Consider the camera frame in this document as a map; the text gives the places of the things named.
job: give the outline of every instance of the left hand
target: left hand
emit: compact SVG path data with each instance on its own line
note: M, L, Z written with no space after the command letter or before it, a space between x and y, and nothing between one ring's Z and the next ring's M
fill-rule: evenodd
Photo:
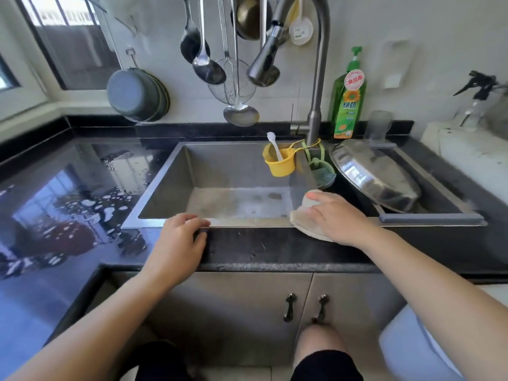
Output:
M167 291L184 282L197 269L206 246L206 233L194 241L194 233L210 222L192 214L167 219L140 275L155 280Z

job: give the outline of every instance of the stainless steel pot lid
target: stainless steel pot lid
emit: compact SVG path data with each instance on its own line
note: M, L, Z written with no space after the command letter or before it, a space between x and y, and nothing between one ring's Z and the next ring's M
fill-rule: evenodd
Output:
M347 139L330 149L339 172L375 203L408 212L422 195L420 187L395 160L361 140Z

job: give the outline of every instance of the black countertop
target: black countertop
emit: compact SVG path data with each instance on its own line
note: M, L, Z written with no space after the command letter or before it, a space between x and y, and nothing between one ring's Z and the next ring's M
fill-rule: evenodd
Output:
M489 225L394 230L461 275L508 278L508 207L420 143L403 139L404 152ZM64 133L0 166L0 378L44 345L100 265L142 266L158 232L120 225L168 155L144 149L137 138ZM199 269L378 271L360 251L292 228L211 230Z

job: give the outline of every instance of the stainless steel sink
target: stainless steel sink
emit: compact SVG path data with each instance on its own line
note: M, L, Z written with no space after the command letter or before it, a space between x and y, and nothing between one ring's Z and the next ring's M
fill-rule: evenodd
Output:
M211 227L289 227L289 213L317 188L305 155L296 171L271 175L262 152L267 142L179 143L122 225L161 228L180 212Z

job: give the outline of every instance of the forearm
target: forearm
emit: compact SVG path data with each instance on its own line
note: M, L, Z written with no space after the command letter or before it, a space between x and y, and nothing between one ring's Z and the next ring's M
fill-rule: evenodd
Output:
M44 347L8 381L99 379L161 299L164 290L138 275Z
M508 375L508 308L383 229L363 250L409 302L463 375Z

